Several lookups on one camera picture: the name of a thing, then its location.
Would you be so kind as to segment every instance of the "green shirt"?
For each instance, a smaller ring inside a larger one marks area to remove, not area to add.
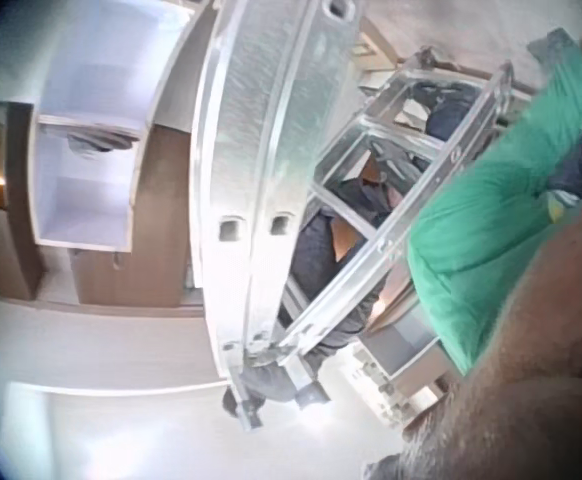
[[[570,52],[520,120],[426,205],[409,267],[431,326],[462,373],[502,305],[554,230],[544,189],[582,134],[582,53]]]

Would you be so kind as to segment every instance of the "person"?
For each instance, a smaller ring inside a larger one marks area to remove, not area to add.
[[[375,226],[380,225],[391,212],[386,188],[362,178],[342,182],[334,193]],[[320,294],[322,289],[364,245],[363,239],[358,240],[342,259],[336,260],[334,248],[336,222],[334,220],[334,213],[329,208],[323,207],[298,235],[290,274],[309,301]],[[315,375],[327,358],[335,355],[338,350],[345,347],[364,330],[373,305],[378,301],[383,287],[384,279],[349,312],[344,320],[305,355],[304,359]],[[278,321],[285,329],[293,322],[284,306],[280,307]],[[262,408],[267,399],[289,402],[295,398],[297,393],[286,370],[275,362],[259,367],[245,366],[241,373],[241,380],[248,389],[256,410]],[[236,416],[237,402],[230,388],[227,388],[224,393],[222,405],[231,416]]]
[[[430,111],[425,133],[439,140],[448,140],[471,108],[478,93],[475,88],[464,84],[442,87],[428,82],[418,84],[414,91],[414,100]],[[405,158],[420,171],[426,170],[429,166],[429,162],[424,159],[406,157],[406,152]],[[377,169],[376,164],[371,166],[373,168],[370,170]],[[377,175],[370,177],[372,180],[365,178],[363,172],[362,178],[341,182],[335,187],[334,193],[365,220],[378,227],[407,190],[401,190],[397,186],[394,189],[382,184],[377,181]],[[344,257],[337,261],[335,244],[341,243],[339,242],[341,238],[351,236],[346,230],[339,228],[343,226],[346,229],[345,223],[339,221],[328,207],[324,207],[298,236],[290,273],[309,301],[319,295],[364,245],[364,239],[358,240],[348,249]],[[305,356],[314,374],[317,375],[327,358],[335,355],[362,333],[383,287],[384,279]],[[284,306],[280,308],[278,321],[285,329],[292,323]],[[241,379],[249,390],[256,410],[262,408],[267,399],[288,402],[293,400],[296,394],[296,389],[286,371],[275,363],[260,367],[245,366]],[[231,416],[236,416],[237,402],[230,388],[224,393],[222,405]]]
[[[581,130],[582,51],[569,48],[515,126],[421,212],[412,277],[467,376],[365,478],[582,478],[582,202],[552,217],[547,199],[582,185]]]

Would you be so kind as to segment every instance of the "metal frame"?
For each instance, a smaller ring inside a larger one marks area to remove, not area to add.
[[[435,191],[474,157],[483,133],[506,110],[513,67],[503,65],[482,90],[464,120],[417,185],[321,294],[287,329],[281,348],[292,347],[279,363],[304,355],[318,344],[384,277],[404,254],[411,223]]]

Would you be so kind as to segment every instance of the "white cabinet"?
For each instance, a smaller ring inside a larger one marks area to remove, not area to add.
[[[31,132],[37,243],[130,251],[144,146],[193,13],[159,0],[69,3]]]

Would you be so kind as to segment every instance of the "aluminum ladder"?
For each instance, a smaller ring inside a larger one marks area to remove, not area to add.
[[[423,49],[321,153],[361,9],[359,0],[225,0],[208,47],[192,144],[192,264],[195,285],[204,292],[215,361],[230,381],[247,430],[261,422],[240,381],[244,365],[277,361],[293,380],[300,406],[328,399],[303,355],[404,254],[419,210],[475,157],[511,96],[509,63],[482,82],[436,70],[431,50]],[[481,88],[446,143],[394,123],[421,81]],[[330,191],[373,142],[389,142],[431,162],[378,229]],[[289,268],[298,233],[323,205],[367,241],[309,303]],[[294,322],[278,336],[281,302]]]

